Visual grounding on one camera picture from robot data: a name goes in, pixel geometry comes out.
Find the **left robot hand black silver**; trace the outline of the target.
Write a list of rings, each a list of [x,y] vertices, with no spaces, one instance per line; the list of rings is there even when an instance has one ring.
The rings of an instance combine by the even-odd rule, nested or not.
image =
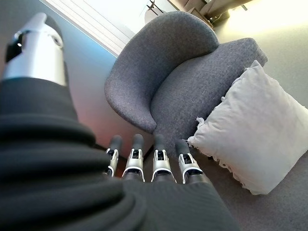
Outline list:
[[[143,176],[137,134],[115,177],[114,136],[103,153],[79,123],[67,85],[61,32],[34,15],[8,43],[0,81],[0,228],[3,231],[237,231],[239,225],[198,167],[176,144],[183,184],[171,172],[162,136]]]

